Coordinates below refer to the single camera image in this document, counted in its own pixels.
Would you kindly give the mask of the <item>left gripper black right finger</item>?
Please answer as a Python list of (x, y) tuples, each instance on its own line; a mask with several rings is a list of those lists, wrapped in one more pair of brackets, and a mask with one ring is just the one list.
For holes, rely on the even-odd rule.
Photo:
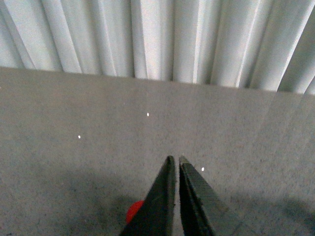
[(180, 157), (180, 213), (186, 236), (247, 236), (249, 227), (224, 204), (195, 167)]

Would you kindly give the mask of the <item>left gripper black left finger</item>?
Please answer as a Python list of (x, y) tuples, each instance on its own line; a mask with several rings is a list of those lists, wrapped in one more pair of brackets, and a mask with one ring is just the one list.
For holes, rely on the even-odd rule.
[(173, 156), (163, 163), (144, 203), (122, 236), (170, 236), (173, 229), (176, 171)]

